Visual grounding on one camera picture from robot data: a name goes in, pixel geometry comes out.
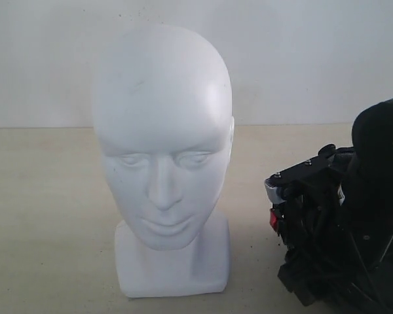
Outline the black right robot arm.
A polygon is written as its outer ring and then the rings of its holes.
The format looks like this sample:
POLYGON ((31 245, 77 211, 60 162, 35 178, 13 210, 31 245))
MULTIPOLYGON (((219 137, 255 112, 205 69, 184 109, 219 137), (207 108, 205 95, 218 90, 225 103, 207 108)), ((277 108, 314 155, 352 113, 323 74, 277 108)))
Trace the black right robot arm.
POLYGON ((305 306, 393 313, 393 98, 362 111, 351 138, 265 180, 287 248, 278 278, 305 306))

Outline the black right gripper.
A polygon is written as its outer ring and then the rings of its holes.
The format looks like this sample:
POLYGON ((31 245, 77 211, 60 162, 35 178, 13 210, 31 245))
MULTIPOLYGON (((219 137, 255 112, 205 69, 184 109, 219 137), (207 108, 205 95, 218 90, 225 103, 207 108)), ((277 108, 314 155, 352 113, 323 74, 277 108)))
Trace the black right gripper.
POLYGON ((265 180, 269 223, 287 251, 278 278, 304 306, 393 313, 393 175, 366 172, 352 147, 265 180))

